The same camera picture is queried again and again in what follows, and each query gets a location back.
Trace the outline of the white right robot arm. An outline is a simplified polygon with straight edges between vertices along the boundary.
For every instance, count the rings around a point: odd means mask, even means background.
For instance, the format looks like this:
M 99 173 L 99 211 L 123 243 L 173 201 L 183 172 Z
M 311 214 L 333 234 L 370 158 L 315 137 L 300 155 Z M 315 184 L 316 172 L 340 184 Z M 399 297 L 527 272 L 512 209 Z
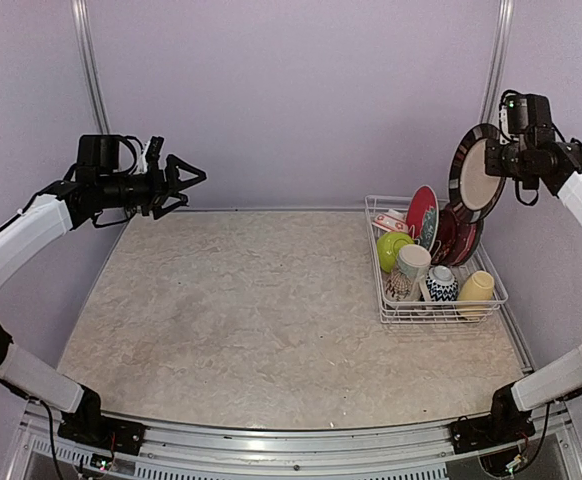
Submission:
M 510 178 L 515 189 L 546 189 L 582 228 L 582 141 L 566 140 L 556 127 L 547 97 L 503 92 L 499 103 L 501 131 L 488 141 L 485 172 Z M 535 408 L 582 393 L 582 342 L 558 359 L 497 390 L 491 414 L 482 426 L 494 444 L 506 442 Z

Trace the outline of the pink polka dot plate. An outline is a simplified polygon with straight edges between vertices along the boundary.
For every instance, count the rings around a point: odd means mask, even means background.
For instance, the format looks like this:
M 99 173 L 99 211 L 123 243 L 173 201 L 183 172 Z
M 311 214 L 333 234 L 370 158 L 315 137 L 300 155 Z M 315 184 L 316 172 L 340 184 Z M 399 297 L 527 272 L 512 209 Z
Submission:
M 440 263 L 442 265 L 457 267 L 464 265 L 463 259 L 469 249 L 470 238 L 472 237 L 472 224 L 460 221 L 450 204 L 447 204 L 442 210 L 444 214 L 450 217 L 454 223 L 453 243 L 447 248 L 447 252 L 443 255 Z

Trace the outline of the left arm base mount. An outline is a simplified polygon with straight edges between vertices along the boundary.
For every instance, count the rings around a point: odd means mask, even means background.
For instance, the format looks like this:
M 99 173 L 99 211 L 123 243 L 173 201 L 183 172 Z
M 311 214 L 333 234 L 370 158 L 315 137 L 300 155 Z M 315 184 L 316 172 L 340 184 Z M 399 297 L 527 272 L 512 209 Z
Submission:
M 58 435 L 60 438 L 114 454 L 138 456 L 146 429 L 145 425 L 138 422 L 104 416 L 95 433 L 88 433 L 75 422 L 63 420 L 58 428 Z

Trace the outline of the red and teal plate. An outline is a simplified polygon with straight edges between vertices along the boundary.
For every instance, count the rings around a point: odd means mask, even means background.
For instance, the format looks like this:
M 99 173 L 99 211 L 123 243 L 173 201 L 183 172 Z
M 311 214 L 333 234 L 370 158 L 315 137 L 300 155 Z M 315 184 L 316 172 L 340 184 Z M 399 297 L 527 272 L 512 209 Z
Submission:
M 409 234 L 416 244 L 432 251 L 439 224 L 439 205 L 434 190 L 421 186 L 413 195 L 406 215 Z

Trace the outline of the black striped rim plate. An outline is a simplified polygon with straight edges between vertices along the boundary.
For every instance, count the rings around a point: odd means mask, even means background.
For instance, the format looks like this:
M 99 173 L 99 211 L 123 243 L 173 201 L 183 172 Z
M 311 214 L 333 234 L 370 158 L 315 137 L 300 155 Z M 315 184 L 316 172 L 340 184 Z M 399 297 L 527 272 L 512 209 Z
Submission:
M 496 126 L 482 123 L 472 127 L 460 141 L 452 159 L 448 177 L 451 209 L 467 224 L 484 220 L 498 202 L 505 179 L 489 176 L 485 170 L 488 140 L 499 143 Z

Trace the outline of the light blue flower plate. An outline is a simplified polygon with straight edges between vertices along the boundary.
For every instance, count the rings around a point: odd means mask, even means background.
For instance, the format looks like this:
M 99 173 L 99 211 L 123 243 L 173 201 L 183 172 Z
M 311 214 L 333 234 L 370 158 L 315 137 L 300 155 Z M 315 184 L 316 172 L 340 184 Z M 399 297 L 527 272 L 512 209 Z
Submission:
M 470 238 L 469 249 L 463 259 L 464 263 L 468 262 L 477 250 L 484 230 L 484 223 L 484 220 L 479 220 L 478 222 L 472 224 L 472 237 Z

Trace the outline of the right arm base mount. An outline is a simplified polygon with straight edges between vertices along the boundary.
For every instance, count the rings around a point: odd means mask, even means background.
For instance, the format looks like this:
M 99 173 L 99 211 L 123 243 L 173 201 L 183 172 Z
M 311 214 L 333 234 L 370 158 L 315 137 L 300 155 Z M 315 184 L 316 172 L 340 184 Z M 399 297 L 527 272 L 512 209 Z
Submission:
M 536 432 L 533 422 L 525 418 L 498 423 L 491 415 L 460 417 L 448 429 L 455 454 L 517 442 L 532 437 Z

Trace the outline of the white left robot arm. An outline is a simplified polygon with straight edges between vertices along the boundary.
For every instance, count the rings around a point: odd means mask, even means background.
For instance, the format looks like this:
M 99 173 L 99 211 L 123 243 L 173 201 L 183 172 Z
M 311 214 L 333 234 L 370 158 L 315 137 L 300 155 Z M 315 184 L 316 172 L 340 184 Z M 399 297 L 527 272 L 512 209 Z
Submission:
M 0 227 L 0 290 L 48 245 L 85 222 L 120 209 L 158 220 L 188 203 L 186 190 L 206 173 L 174 154 L 160 156 L 164 140 L 142 144 L 133 136 L 86 134 L 65 176 L 34 193 Z M 93 390 L 59 373 L 17 345 L 0 324 L 0 383 L 16 394 L 58 409 L 65 424 L 92 445 L 104 443 L 111 424 Z

